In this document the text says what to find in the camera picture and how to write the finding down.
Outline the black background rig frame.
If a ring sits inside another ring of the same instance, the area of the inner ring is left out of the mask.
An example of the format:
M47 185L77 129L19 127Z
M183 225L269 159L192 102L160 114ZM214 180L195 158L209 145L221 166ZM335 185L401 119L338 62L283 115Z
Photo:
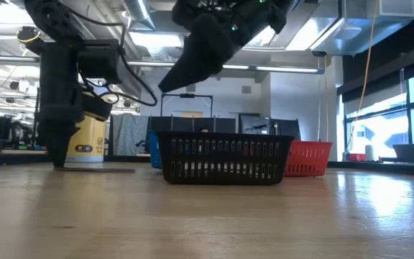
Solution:
M212 95L199 95L199 94L192 94L192 93L184 93L184 94L161 94L160 99L160 117L163 116L163 107L164 107L164 98L166 96L171 97L179 97L182 99L194 99L194 98L209 98L210 99L210 118L213 117L213 96Z

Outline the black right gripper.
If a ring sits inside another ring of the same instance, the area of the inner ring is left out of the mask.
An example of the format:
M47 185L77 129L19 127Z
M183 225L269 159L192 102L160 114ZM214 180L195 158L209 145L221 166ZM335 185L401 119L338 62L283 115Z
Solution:
M167 93L206 80L266 27L280 33L294 0L176 0L174 23L189 31L178 61L160 81Z

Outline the grey cloth cover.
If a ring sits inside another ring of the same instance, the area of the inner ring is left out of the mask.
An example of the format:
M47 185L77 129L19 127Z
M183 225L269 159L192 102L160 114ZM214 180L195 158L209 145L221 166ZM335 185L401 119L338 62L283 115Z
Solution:
M111 143L114 155L136 156L141 147L137 143L146 140L148 116L119 114L111 116Z

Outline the long ceiling light bar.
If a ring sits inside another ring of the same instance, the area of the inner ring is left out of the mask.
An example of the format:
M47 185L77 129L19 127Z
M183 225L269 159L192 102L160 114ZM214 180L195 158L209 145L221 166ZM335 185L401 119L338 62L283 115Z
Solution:
M0 55L0 63L21 65L21 64L35 64L39 63L39 57L23 57L23 56L6 56ZM151 68L171 68L174 63L170 62L152 62L152 61L135 61L129 60L127 62L131 66L136 67L151 67ZM288 66L269 66L269 65L223 65L224 70L234 71L260 71L260 72L274 72L274 73L307 73L307 74L322 74L325 72L322 68L299 68Z

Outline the blue plastic basket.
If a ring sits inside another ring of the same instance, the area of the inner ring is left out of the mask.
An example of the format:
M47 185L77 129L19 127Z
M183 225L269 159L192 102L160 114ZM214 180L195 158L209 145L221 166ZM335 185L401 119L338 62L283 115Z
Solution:
M160 158L160 149L158 145L157 134L155 131L150 130L149 135L149 153L150 153L150 162L153 168L161 169L161 158Z

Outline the red plastic basket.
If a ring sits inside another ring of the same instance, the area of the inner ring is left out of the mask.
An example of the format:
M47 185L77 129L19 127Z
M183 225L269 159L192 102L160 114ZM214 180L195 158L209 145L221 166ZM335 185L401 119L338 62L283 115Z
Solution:
M284 176L324 176L332 144L332 142L292 141Z

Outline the black partition panel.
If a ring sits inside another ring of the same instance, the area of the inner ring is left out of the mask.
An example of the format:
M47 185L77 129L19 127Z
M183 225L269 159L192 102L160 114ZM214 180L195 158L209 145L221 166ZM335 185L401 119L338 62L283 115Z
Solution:
M147 129L152 131L235 133L236 120L231 118L150 117Z

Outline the large metal air duct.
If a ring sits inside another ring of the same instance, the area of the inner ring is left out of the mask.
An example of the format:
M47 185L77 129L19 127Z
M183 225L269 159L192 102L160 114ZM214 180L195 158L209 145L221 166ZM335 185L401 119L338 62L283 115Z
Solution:
M150 29L155 29L154 23L151 20L151 6L147 0L122 0L126 11L129 16L134 20L141 22L143 25ZM386 17L412 17L414 18L414 0L362 0L365 4L360 7L365 7L365 14L367 14L367 7L373 6L378 8L376 15ZM287 23L289 21L288 15L292 9L287 13ZM292 41L287 44L286 50L308 50L316 47L316 42L322 36L328 36L330 29L335 29L335 23L340 22L343 24L346 17L340 17L340 14L323 14L322 17L316 17L315 19L309 17L308 21L300 26L298 32L295 33ZM301 42L296 42L297 36L307 35L309 38L304 38Z

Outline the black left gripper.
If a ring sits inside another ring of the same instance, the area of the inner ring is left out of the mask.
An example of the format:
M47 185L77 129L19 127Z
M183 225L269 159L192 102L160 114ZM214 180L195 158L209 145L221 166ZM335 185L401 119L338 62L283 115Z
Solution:
M43 130L45 146L55 168L63 168L71 137L84 120L82 95L93 92L91 83L78 70L78 52L85 40L64 39L46 42L40 48L39 130Z

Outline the black plastic basket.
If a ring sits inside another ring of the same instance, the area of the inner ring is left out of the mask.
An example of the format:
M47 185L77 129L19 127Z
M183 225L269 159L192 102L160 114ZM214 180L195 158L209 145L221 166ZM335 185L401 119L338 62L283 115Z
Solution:
M164 179L171 184L279 184L292 136L158 132Z

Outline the yellow white wipes canister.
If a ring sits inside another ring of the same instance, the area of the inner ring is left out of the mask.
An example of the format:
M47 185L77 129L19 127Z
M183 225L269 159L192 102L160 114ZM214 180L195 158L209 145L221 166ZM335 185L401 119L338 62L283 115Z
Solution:
M66 162L102 163L106 136L106 115L111 107L89 91L82 95L84 120L77 123L78 131L71 137Z

